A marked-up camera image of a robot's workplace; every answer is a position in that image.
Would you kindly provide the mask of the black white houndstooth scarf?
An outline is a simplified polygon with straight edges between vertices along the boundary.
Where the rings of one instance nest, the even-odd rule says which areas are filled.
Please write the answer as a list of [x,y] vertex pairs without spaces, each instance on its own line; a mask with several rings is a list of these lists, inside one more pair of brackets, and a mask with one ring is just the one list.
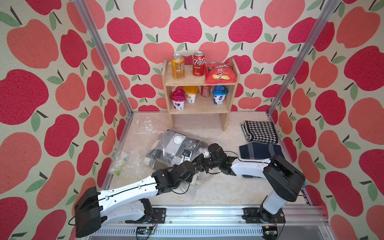
[[247,142],[277,144],[278,136],[273,123],[245,121],[241,128]]

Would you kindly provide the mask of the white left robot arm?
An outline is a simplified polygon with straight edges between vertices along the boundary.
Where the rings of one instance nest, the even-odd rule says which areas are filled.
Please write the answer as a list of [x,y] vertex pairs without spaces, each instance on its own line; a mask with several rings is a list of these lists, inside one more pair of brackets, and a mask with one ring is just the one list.
[[186,161],[180,165],[157,170],[143,180],[117,189],[103,191],[97,191],[95,187],[87,189],[74,205],[76,238],[95,233],[108,219],[107,214],[125,204],[170,193],[181,183],[191,182],[195,170],[195,166]]

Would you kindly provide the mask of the clear plastic vacuum bag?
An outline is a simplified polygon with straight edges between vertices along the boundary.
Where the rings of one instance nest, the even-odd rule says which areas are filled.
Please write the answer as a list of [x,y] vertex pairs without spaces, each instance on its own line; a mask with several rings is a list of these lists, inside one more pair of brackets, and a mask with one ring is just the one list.
[[110,166],[109,172],[115,176],[131,173],[144,178],[199,155],[209,156],[208,144],[197,135],[174,130],[149,116],[131,123],[125,143],[126,149],[114,156]]

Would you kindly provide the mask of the navy blue plaid scarf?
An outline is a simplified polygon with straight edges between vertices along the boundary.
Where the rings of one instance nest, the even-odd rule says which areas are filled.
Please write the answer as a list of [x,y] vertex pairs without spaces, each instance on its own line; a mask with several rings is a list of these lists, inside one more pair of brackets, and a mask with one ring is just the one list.
[[281,146],[276,144],[262,144],[257,142],[248,143],[243,146],[239,146],[241,159],[251,160],[255,162],[256,160],[265,160],[270,159],[274,155],[280,155],[284,157]]

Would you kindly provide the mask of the black grey striped scarf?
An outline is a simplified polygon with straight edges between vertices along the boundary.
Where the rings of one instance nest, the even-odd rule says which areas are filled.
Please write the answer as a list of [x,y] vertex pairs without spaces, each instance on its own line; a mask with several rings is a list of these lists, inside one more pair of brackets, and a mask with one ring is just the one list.
[[154,170],[179,165],[184,161],[193,161],[199,155],[209,156],[208,144],[167,130],[159,135],[145,157],[145,164]]

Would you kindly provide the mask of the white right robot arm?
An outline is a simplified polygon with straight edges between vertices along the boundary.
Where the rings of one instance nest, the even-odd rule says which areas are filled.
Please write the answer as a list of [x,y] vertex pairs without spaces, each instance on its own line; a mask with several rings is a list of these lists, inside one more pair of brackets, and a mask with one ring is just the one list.
[[218,144],[208,146],[208,154],[200,154],[193,164],[200,172],[218,168],[221,173],[231,176],[246,176],[266,179],[273,191],[267,195],[259,208],[261,214],[271,216],[288,202],[295,202],[305,185],[304,174],[290,164],[283,156],[274,154],[269,159],[244,160],[228,156]]

